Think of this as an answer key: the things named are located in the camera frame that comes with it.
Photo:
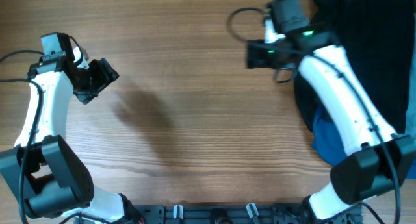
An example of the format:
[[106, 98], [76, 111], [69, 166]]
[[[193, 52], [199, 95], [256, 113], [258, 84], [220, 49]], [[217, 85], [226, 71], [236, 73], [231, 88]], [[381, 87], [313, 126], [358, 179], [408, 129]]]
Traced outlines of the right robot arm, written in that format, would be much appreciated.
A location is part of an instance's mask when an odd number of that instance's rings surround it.
[[248, 66], [281, 69], [292, 64], [317, 94], [334, 122], [345, 158], [332, 167], [330, 183], [307, 197], [304, 223], [325, 223], [394, 191], [400, 195], [415, 158], [411, 136], [399, 136], [376, 109], [335, 33], [310, 23], [299, 0], [273, 0], [263, 12], [263, 40], [248, 40]]

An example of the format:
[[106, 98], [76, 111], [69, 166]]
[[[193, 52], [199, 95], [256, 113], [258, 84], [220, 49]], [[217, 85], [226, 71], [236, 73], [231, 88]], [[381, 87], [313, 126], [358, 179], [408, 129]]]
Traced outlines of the black shorts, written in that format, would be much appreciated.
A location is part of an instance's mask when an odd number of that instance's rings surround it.
[[413, 0], [314, 0], [331, 17], [354, 73], [398, 133], [406, 126], [414, 48]]

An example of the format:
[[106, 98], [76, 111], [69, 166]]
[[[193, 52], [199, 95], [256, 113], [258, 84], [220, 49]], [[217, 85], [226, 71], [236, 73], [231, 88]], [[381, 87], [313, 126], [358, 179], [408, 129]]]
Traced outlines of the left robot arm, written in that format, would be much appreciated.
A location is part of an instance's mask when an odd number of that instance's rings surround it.
[[63, 223], [144, 223], [128, 198], [94, 186], [91, 174], [66, 142], [70, 99], [87, 104], [118, 73], [104, 58], [90, 60], [76, 40], [52, 32], [24, 81], [31, 97], [14, 147], [1, 153], [1, 175], [18, 202], [20, 219], [60, 218]]

